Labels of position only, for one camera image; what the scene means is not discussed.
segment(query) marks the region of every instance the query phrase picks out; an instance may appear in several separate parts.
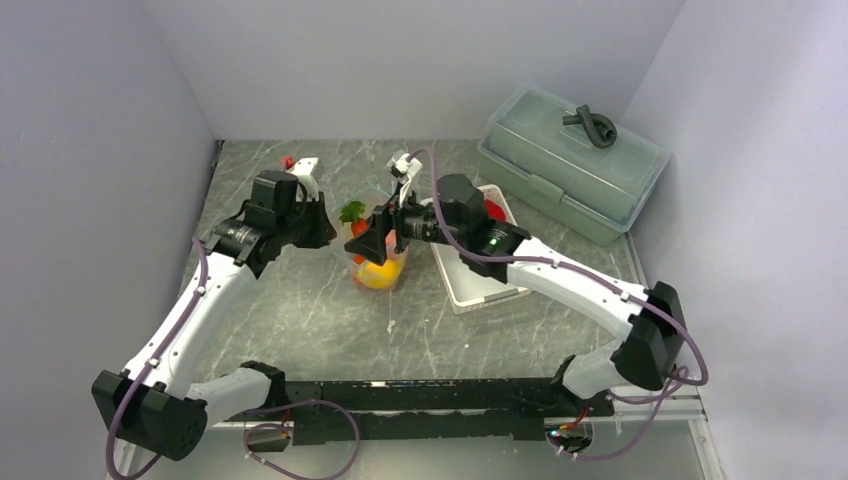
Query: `green storage box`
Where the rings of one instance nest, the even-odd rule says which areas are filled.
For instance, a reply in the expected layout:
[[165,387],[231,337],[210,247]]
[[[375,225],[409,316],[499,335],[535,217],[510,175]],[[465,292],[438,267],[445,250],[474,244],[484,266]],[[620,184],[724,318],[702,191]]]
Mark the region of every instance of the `green storage box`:
[[538,87],[519,89],[489,119],[480,174],[609,245],[630,230],[671,155],[618,125],[615,144],[596,148],[581,126],[562,125],[576,108]]

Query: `marble tabletop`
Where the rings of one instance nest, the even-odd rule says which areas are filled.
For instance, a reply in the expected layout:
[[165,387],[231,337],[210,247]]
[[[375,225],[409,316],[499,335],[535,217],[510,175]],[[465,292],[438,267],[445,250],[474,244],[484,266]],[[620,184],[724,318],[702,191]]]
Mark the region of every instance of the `marble tabletop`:
[[[238,210],[253,178],[279,159],[318,157],[328,210],[368,185],[391,188],[391,154],[432,145],[440,174],[463,173],[485,185],[476,140],[227,141],[197,235]],[[422,172],[419,187],[429,185]],[[506,193],[517,223],[563,254],[636,282],[625,238],[600,247]],[[208,381],[258,360],[291,380],[451,379],[551,376],[571,354],[612,337],[568,307],[532,293],[455,315],[430,247],[413,242],[394,291],[357,286],[327,249],[286,247],[229,313],[210,342],[195,380]],[[192,253],[185,278],[194,272]]]

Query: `storage box lid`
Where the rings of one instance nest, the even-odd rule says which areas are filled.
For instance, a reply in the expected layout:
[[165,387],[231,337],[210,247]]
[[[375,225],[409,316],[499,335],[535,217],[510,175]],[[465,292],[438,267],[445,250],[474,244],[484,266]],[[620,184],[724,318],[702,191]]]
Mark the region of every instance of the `storage box lid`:
[[529,188],[581,205],[626,231],[670,153],[618,125],[615,144],[597,148],[580,125],[563,126],[563,115],[576,108],[538,87],[522,87],[489,119],[480,148],[527,173]]

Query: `white wall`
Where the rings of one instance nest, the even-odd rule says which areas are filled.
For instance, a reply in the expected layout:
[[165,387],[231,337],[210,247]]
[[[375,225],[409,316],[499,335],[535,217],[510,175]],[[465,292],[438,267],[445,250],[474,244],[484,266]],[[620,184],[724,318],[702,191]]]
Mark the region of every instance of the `white wall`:
[[617,119],[684,0],[145,0],[218,138],[473,138],[522,82]]
[[690,0],[625,124],[674,161],[637,222],[681,290],[729,478],[846,478],[848,4]]
[[3,478],[105,475],[91,383],[173,302],[212,152],[139,2],[3,3]]

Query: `white tray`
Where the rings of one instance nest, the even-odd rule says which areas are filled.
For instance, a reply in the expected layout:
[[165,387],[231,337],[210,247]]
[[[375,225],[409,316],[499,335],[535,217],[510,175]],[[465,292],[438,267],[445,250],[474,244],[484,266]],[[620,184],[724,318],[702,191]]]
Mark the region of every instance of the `white tray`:
[[[517,225],[515,217],[512,216],[512,211],[506,204],[503,193],[497,185],[484,185],[478,188],[483,192],[483,197],[486,200],[491,200],[503,209],[509,223]],[[427,199],[421,203],[426,204],[430,201],[430,199]],[[450,245],[431,243],[430,248],[433,249],[433,256],[436,257],[436,264],[439,266],[439,273],[442,274],[442,280],[445,282],[453,313],[457,315],[523,297],[530,293],[530,290],[526,288],[510,284],[504,285],[497,280],[477,275],[462,263],[459,252]]]

